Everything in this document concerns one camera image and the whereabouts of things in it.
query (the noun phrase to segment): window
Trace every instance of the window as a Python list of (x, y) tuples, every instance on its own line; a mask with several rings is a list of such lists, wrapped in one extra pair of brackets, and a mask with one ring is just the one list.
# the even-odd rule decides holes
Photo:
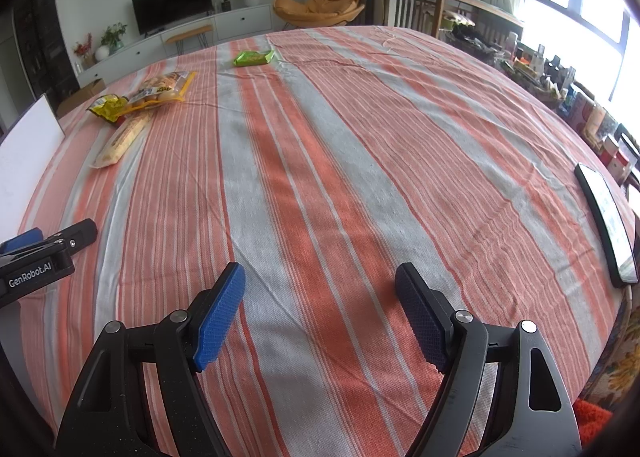
[(625, 98), (616, 92), (625, 92), (622, 84), (632, 78), (626, 72), (634, 69), (634, 55), (624, 61), (630, 18), (623, 0), (525, 0), (518, 16), (525, 22), (522, 41), (533, 49), (542, 43), (547, 58), (558, 55), (575, 67), (576, 79), (620, 119), (613, 107)]

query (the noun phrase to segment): red fabric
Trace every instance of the red fabric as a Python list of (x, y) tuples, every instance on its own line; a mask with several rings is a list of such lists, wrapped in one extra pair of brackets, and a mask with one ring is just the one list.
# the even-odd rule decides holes
[(574, 403), (574, 413), (576, 421), (578, 422), (578, 431), (580, 432), (582, 447), (586, 446), (596, 437), (612, 416), (609, 410), (605, 410), (581, 399), (576, 400)]

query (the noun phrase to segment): television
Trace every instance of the television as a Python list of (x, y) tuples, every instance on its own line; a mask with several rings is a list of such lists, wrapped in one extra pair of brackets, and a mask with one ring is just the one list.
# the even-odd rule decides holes
[(171, 22), (213, 10), (211, 0), (131, 1), (140, 34), (149, 34)]

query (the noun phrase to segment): cardboard box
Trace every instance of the cardboard box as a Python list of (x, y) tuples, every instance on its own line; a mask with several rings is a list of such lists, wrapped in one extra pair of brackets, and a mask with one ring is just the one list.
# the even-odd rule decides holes
[(56, 117), (60, 118), (71, 112), (76, 106), (83, 104), (86, 100), (95, 98), (100, 92), (106, 88), (101, 78), (85, 85), (75, 94), (72, 94), (58, 106)]

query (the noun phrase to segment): plastic food bag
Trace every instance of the plastic food bag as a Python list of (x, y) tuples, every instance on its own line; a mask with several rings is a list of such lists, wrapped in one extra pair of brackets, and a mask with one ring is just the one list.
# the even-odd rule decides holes
[(129, 103), (127, 98), (121, 98), (116, 94), (105, 94), (90, 104), (87, 110), (105, 121), (119, 126), (124, 118), (118, 116), (122, 114), (127, 103)]
[(127, 117), (124, 124), (113, 133), (109, 142), (104, 145), (91, 167), (104, 168), (116, 164), (151, 120), (151, 117), (152, 114), (148, 110)]
[(265, 65), (271, 61), (275, 53), (274, 49), (267, 52), (242, 51), (236, 56), (234, 65), (236, 67), (248, 67), (251, 65)]
[(184, 101), (195, 75), (195, 72), (169, 72), (142, 82), (140, 88), (129, 97), (129, 104), (120, 115), (167, 101)]

